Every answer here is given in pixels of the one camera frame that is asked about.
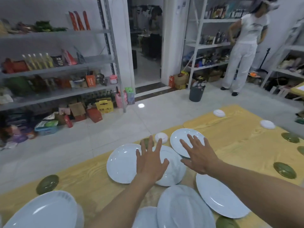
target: small white dish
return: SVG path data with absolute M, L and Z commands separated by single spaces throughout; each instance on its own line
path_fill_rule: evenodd
M 167 228 L 215 228 L 210 208 L 195 192 L 185 185 L 174 185 L 166 189 L 157 205 L 159 227 Z
M 223 183 L 208 175 L 196 174 L 196 185 L 207 205 L 228 218 L 243 218 L 250 210 Z
M 3 228 L 82 228 L 84 220 L 79 207 L 68 192 L 51 191 L 28 202 Z
M 190 140 L 188 139 L 187 134 L 190 134 L 191 136 L 194 136 L 194 135 L 197 136 L 197 138 L 201 141 L 201 143 L 203 145 L 205 145 L 205 143 L 204 143 L 205 136 L 203 134 L 201 134 L 200 132 L 198 132 L 196 130 L 187 129 L 187 128 L 175 130 L 170 137 L 170 143 L 171 143 L 172 148 L 178 154 L 180 154 L 181 156 L 190 158 L 188 152 L 181 145 L 181 143 L 179 141 L 180 139 L 183 139 L 188 144 L 188 146 L 190 146 L 192 148 L 193 146 L 192 146 Z
M 215 111 L 213 111 L 213 114 L 219 118 L 223 118 L 226 116 L 225 112 L 220 109 L 216 109 Z
M 260 125 L 266 129 L 269 129 L 269 130 L 274 130 L 275 129 L 275 124 L 271 121 L 268 121 L 268 120 L 262 120 L 260 121 Z
M 154 206 L 139 209 L 132 228 L 158 228 L 156 211 L 157 208 Z
M 160 158 L 162 163 L 164 162 L 165 158 L 168 159 L 169 165 L 161 180 L 157 181 L 156 184 L 167 187 L 179 184 L 186 173 L 186 166 L 180 161 L 181 156 L 171 147 L 162 146 Z
M 160 138 L 162 139 L 162 144 L 165 144 L 168 141 L 168 135 L 163 132 L 159 132 L 155 135 L 155 142 L 157 143 Z
M 136 149 L 141 153 L 141 146 L 125 144 L 115 149 L 107 161 L 107 172 L 113 181 L 123 184 L 132 182 L 136 175 Z

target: red bottle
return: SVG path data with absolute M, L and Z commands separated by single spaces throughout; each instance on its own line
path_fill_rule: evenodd
M 73 124 L 72 124 L 72 122 L 71 122 L 71 120 L 69 118 L 69 115 L 64 115 L 64 120 L 65 120 L 65 123 L 67 124 L 67 126 L 69 128 L 73 127 Z

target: hand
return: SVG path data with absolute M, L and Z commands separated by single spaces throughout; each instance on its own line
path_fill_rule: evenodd
M 199 174 L 208 174 L 210 167 L 216 165 L 220 159 L 209 145 L 207 138 L 204 138 L 205 145 L 202 145 L 196 136 L 192 138 L 190 134 L 187 134 L 187 137 L 193 148 L 190 148 L 184 140 L 180 139 L 182 146 L 190 156 L 190 160 L 183 158 L 181 162 Z
M 233 46 L 235 45 L 235 40 L 234 39 L 230 40 L 230 45 L 233 45 Z
M 162 145 L 162 139 L 158 140 L 156 149 L 152 151 L 153 137 L 149 137 L 148 150 L 146 151 L 145 142 L 142 140 L 141 145 L 141 155 L 139 150 L 136 150 L 137 164 L 136 171 L 137 175 L 143 176 L 144 180 L 147 180 L 149 184 L 154 185 L 155 182 L 160 180 L 164 175 L 169 161 L 168 159 L 164 160 L 164 163 L 161 163 L 160 151 Z

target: yellow box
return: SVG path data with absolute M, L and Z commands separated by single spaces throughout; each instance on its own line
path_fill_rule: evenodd
M 182 85 L 175 85 L 175 88 L 177 88 L 178 90 L 183 90 L 186 88 L 186 84 L 182 84 Z
M 113 102 L 112 102 L 111 98 L 99 99 L 99 101 L 96 102 L 95 104 L 96 104 L 97 109 L 101 113 L 109 113 L 109 112 L 114 111 L 114 106 L 113 106 Z

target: white tile floor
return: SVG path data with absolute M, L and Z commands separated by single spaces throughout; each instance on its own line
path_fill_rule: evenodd
M 134 69 L 135 87 L 160 82 L 161 61 L 144 57 L 141 48 L 132 47 L 132 49 L 137 51 L 137 69 Z
M 178 90 L 136 102 L 127 113 L 106 114 L 96 124 L 87 119 L 0 151 L 0 194 L 230 104 L 304 137 L 304 125 L 294 122 L 294 114 L 304 108 L 302 102 L 269 95 L 253 84 L 246 84 L 237 97 L 219 86 L 219 82 L 207 84 L 200 102 L 189 101 L 188 90 Z

